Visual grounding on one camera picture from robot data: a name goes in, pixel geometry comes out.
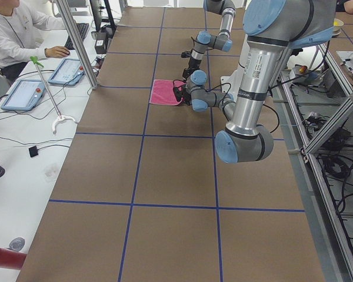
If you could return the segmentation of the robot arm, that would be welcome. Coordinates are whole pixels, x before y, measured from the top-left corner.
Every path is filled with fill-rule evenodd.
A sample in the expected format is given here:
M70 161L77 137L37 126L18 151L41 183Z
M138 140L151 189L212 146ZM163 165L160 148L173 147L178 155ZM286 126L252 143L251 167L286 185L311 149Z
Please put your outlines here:
M236 98L205 89L207 75L200 70L207 49L230 50L235 5L232 1L205 1L204 9L221 15L217 35L201 31L187 53L184 84L174 89L177 101L194 111L218 107L227 119L215 136L215 151L225 163L254 162L268 157L274 147L270 132L258 123L272 78L279 74L283 51L319 45L331 39L335 1L251 1L244 13L243 29L249 52Z
M236 16L236 8L232 1L203 1L203 8L207 12L221 16L221 24L216 35L208 31L200 31L192 38L193 47L190 51L183 52L182 58L189 58L188 66L184 69L182 77L186 81L197 70L209 49L229 52L232 47L231 29Z

